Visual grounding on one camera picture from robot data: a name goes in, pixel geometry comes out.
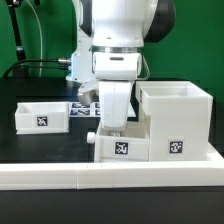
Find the black cable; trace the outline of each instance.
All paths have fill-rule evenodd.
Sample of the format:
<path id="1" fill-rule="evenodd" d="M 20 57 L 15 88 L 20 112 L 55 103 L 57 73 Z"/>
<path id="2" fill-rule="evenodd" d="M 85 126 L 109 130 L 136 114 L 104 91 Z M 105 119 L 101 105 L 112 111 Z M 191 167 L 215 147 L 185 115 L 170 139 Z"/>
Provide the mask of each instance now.
<path id="1" fill-rule="evenodd" d="M 44 69 L 57 69 L 57 70 L 69 70 L 69 66 L 58 66 L 58 67 L 49 67 L 49 66 L 35 66 L 35 65 L 13 65 L 10 68 L 8 68 L 4 74 L 3 74 L 3 78 L 7 79 L 9 73 L 14 69 L 14 68 L 18 68 L 18 67 L 25 67 L 25 68 L 44 68 Z"/>
<path id="2" fill-rule="evenodd" d="M 24 64 L 24 63 L 28 63 L 28 62 L 53 62 L 53 63 L 56 62 L 56 63 L 58 63 L 58 59 L 24 59 L 21 61 L 17 61 L 12 66 L 20 65 L 20 64 Z"/>

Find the small white box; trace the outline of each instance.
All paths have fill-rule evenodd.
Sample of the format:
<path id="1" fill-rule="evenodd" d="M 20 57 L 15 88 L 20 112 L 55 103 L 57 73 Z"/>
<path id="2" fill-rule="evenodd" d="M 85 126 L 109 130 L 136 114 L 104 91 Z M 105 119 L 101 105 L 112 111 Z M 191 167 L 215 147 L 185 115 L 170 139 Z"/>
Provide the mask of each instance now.
<path id="1" fill-rule="evenodd" d="M 69 131 L 68 102 L 18 103 L 15 113 L 17 134 Z"/>

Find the white platform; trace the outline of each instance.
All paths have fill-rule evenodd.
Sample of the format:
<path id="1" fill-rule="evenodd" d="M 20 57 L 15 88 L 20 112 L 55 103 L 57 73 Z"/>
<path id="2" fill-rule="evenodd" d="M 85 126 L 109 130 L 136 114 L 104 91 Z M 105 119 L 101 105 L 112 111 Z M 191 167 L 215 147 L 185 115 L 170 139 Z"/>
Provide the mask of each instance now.
<path id="1" fill-rule="evenodd" d="M 0 190 L 224 186 L 223 177 L 209 144 L 207 161 L 1 164 Z"/>

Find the white block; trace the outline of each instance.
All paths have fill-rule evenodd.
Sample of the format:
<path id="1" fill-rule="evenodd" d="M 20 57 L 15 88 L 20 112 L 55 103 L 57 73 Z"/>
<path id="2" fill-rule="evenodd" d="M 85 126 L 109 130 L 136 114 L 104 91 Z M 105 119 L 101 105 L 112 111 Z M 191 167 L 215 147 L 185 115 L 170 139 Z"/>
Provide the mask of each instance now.
<path id="1" fill-rule="evenodd" d="M 212 96 L 190 82 L 137 82 L 136 98 L 150 161 L 206 159 Z"/>
<path id="2" fill-rule="evenodd" d="M 18 103 L 15 121 L 17 134 L 68 132 L 68 102 Z"/>

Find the wire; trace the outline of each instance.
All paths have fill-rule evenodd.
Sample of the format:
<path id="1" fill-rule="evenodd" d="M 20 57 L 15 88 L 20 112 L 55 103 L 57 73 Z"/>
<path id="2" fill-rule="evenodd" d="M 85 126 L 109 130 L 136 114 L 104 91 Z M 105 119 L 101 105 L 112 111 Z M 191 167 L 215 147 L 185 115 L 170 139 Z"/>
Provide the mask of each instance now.
<path id="1" fill-rule="evenodd" d="M 137 80 L 140 80 L 140 81 L 146 81 L 150 77 L 149 67 L 148 67 L 148 64 L 147 64 L 144 56 L 143 56 L 143 64 L 144 64 L 144 67 L 145 67 L 145 70 L 146 70 L 146 77 L 145 78 L 138 78 Z"/>
<path id="2" fill-rule="evenodd" d="M 69 70 L 70 66 L 58 66 L 58 67 L 49 67 L 49 66 L 35 66 L 35 65 L 13 65 L 10 68 L 8 68 L 4 74 L 3 74 L 3 78 L 7 79 L 9 73 L 15 69 L 15 68 L 19 68 L 19 67 L 25 67 L 25 68 L 44 68 L 44 69 L 57 69 L 57 70 Z"/>
<path id="3" fill-rule="evenodd" d="M 36 20 L 37 20 L 37 24 L 38 24 L 38 28 L 39 28 L 39 33 L 40 33 L 40 59 L 42 60 L 43 59 L 43 33 L 42 33 L 42 27 L 41 27 L 41 23 L 40 23 L 40 19 L 37 15 L 37 12 L 35 10 L 35 8 L 33 7 L 33 5 L 30 3 L 29 0 L 26 0 L 28 5 L 30 6 L 30 8 L 32 9 L 35 17 L 36 17 Z M 39 72 L 39 77 L 42 76 L 42 65 L 43 65 L 43 62 L 40 62 L 40 72 Z"/>

